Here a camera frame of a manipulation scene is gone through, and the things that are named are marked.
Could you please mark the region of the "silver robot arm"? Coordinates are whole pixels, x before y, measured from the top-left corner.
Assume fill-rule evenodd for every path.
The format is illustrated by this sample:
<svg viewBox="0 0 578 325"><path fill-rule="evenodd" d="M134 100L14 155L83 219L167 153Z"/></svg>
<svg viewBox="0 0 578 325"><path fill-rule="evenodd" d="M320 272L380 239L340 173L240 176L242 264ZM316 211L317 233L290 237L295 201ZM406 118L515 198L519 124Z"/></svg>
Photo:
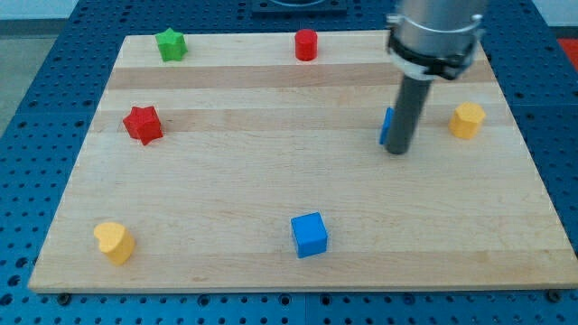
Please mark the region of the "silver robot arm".
<svg viewBox="0 0 578 325"><path fill-rule="evenodd" d="M488 0L401 0L387 15L387 53L412 79L454 80L470 67Z"/></svg>

